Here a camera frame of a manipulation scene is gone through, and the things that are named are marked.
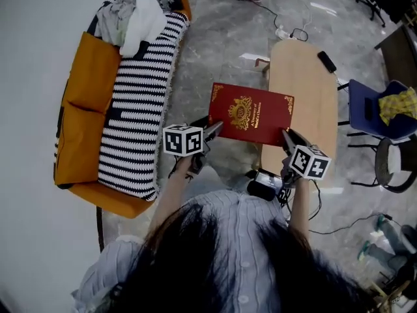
gray marble floor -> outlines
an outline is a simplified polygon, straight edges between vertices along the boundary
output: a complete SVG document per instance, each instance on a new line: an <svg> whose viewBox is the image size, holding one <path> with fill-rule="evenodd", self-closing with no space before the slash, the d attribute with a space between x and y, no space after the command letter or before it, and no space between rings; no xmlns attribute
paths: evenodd
<svg viewBox="0 0 417 313"><path fill-rule="evenodd" d="M254 61L242 57L244 53L268 57L271 47L279 41L275 35L274 16L251 2L236 0L190 0L193 20L182 44L182 52L173 80L173 94L167 114L167 125L190 123L206 115L213 82L233 83L267 89L267 81L253 69ZM369 20L369 10L355 0L263 0L263 5L278 16L276 25L291 32L306 25L308 42L320 47L338 68L338 78L354 78L370 87L384 90L386 77L383 59L373 47L389 35L396 25L387 27ZM347 118L347 93L339 92L339 119ZM370 181L373 176L373 152L348 149L346 133L338 133L336 186L340 194L322 194L323 208L311 221L311 229L330 231L348 226L354 220L375 212L393 216L400 224L417 221L416 187L401 195L380 188L351 186L350 181ZM355 143L371 142L371 137L357 137ZM217 139L208 161L227 181L237 173L244 173L256 158L254 146L244 142ZM159 164L160 181L164 183L173 165L173 157L162 155ZM311 210L317 205L312 194ZM144 235L155 205L134 220L104 214L105 238L108 242L119 234ZM359 263L357 253L366 239L376 240L371 234L376 218L359 222L349 230L333 235L311 234L313 247L322 250L346 272L364 284L378 277L380 267L370 259ZM386 246L383 239L379 245Z"/></svg>

white cloth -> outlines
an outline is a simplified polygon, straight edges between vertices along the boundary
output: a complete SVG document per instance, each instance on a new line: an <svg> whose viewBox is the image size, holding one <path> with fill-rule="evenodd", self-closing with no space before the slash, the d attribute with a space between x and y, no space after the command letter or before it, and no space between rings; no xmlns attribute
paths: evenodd
<svg viewBox="0 0 417 313"><path fill-rule="evenodd" d="M390 174L401 171L401 152L399 147L390 145L388 148L388 172Z"/></svg>
<svg viewBox="0 0 417 313"><path fill-rule="evenodd" d="M153 42L166 25L167 18L157 0L136 0L120 55L133 57L139 51L142 40Z"/></svg>

gold corner decoration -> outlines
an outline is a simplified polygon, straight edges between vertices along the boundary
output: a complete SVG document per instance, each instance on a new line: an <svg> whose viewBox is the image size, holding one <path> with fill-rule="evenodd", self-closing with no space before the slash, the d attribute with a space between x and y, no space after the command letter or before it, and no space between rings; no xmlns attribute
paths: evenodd
<svg viewBox="0 0 417 313"><path fill-rule="evenodd" d="M235 98L235 105L229 107L229 117L232 117L231 124L239 130L247 130L249 127L250 112L252 107L251 97Z"/></svg>
<svg viewBox="0 0 417 313"><path fill-rule="evenodd" d="M293 106L294 106L294 98L293 97L284 97L285 100L288 102L288 111L289 114L293 114Z"/></svg>
<svg viewBox="0 0 417 313"><path fill-rule="evenodd" d="M222 89L223 86L222 85L214 85L213 88L213 95L211 96L211 102L214 102L214 100L216 100L217 97L217 93L220 89Z"/></svg>

book cover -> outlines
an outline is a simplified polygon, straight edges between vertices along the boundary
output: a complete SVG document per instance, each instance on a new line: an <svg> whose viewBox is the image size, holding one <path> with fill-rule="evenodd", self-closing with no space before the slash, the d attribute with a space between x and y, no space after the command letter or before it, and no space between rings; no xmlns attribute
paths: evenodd
<svg viewBox="0 0 417 313"><path fill-rule="evenodd" d="M223 121L220 137L282 146L293 108L289 95L213 83L208 119L210 125Z"/></svg>

